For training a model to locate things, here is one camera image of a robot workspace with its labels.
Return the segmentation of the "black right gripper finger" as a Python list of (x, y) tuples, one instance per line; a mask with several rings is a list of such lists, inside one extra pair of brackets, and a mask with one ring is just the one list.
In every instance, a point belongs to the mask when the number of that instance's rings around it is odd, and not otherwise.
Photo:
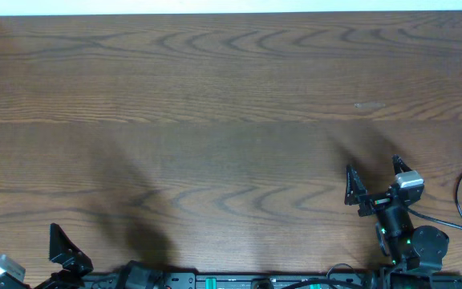
[(352, 165), (347, 165), (344, 204), (349, 206), (358, 205), (363, 202), (366, 195), (367, 189), (362, 183), (358, 172)]
[(399, 155), (397, 154), (393, 155), (391, 160), (392, 160), (395, 175), (411, 171), (411, 168), (405, 164), (405, 162)]

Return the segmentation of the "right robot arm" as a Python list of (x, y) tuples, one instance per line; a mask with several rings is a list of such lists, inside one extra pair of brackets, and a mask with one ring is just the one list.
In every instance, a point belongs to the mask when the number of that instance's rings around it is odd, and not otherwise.
[(449, 237), (434, 226), (413, 226), (408, 209), (420, 200), (424, 180), (394, 155), (395, 181), (382, 193), (368, 193), (357, 170), (346, 167), (344, 203), (357, 205), (361, 217), (377, 217), (379, 247), (391, 259), (363, 279), (365, 288), (462, 288), (462, 276), (443, 273)]

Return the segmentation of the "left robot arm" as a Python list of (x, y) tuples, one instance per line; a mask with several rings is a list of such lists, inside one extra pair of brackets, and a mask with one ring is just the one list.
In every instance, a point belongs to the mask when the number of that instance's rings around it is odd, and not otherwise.
[(83, 277), (94, 270), (91, 259), (68, 237), (59, 224), (51, 223), (49, 260), (62, 269), (41, 282), (34, 289), (75, 289), (84, 287)]

